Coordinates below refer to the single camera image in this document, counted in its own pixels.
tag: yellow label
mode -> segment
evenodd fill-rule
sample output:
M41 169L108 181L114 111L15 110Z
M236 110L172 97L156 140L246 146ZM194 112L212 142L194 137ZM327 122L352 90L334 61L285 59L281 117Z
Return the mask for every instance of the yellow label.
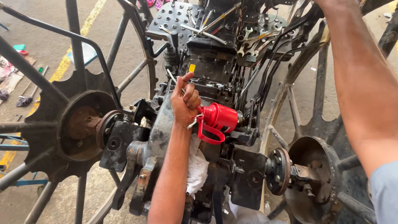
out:
M195 71L195 67L196 67L196 65L190 64L188 71L189 72L194 72Z

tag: green object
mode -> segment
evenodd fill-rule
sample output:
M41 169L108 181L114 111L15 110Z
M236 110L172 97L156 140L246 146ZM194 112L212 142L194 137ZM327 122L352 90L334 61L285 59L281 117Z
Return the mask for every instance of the green object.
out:
M14 45L13 48L15 50L25 50L25 44Z

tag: shirt sleeve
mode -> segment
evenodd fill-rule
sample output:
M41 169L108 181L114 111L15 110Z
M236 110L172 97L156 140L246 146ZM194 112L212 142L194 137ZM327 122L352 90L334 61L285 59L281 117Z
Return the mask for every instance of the shirt sleeve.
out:
M398 161L384 164L371 176L372 202L377 223L390 224L398 221Z

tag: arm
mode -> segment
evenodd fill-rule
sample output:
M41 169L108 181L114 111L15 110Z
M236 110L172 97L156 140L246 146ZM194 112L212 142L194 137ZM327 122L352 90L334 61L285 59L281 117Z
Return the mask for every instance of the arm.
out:
M357 0L315 0L330 30L337 98L348 139L370 178L398 160L398 82Z
M187 82L193 77L189 72L177 77L177 84L171 96L174 122L162 170L152 195L148 214L148 223L181 223L187 188L189 143L192 129L192 117L200 105L199 92L193 84Z

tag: forearm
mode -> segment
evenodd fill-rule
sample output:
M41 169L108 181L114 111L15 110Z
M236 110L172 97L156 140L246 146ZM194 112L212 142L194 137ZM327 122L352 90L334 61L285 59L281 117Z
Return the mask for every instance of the forearm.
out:
M181 223L187 188L191 130L174 123L152 196L148 223Z
M378 166L398 158L394 150L398 82L354 1L322 8L331 34L335 84L347 136L370 176Z

